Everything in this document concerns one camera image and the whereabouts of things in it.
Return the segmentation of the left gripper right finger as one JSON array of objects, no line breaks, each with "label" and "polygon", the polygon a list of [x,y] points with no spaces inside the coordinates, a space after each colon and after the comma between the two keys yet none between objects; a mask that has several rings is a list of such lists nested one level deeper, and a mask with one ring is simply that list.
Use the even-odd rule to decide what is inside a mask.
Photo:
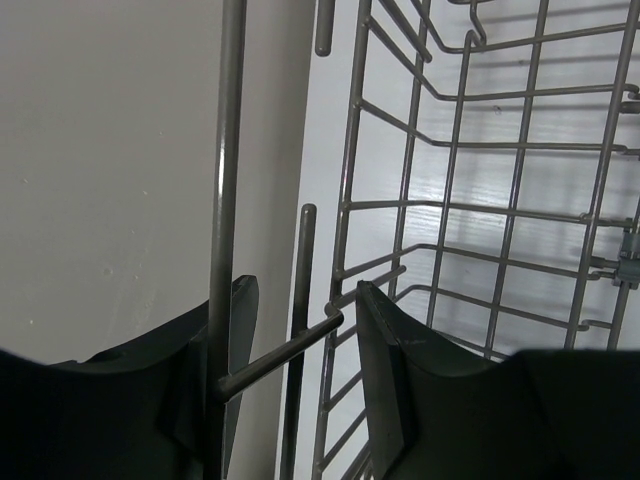
[{"label": "left gripper right finger", "polygon": [[639,355],[523,350],[494,362],[356,288],[378,479],[635,479]]}]

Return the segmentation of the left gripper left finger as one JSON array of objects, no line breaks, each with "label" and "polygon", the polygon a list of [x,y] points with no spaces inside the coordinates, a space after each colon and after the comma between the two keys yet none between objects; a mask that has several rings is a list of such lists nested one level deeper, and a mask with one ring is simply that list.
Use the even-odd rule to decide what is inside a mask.
[{"label": "left gripper left finger", "polygon": [[2,352],[2,478],[202,478],[208,313],[84,362]]}]

